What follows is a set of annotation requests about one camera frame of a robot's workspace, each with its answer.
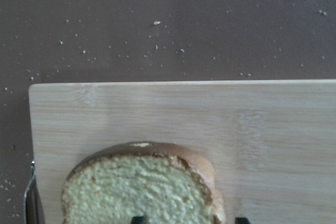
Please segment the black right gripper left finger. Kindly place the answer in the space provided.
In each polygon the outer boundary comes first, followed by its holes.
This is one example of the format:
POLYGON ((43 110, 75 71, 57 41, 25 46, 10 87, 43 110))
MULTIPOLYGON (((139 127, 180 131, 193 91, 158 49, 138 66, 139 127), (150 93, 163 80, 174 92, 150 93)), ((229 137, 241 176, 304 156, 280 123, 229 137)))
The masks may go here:
POLYGON ((144 216, 134 216, 134 217, 132 217, 131 224, 144 224, 144 216))

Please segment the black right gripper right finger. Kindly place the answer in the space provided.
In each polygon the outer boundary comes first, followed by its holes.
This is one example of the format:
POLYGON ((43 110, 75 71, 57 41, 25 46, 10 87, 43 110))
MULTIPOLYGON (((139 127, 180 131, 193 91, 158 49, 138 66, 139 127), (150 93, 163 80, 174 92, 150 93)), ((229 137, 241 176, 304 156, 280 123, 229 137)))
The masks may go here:
POLYGON ((250 221, 246 217, 236 217, 235 224, 250 224, 250 221))

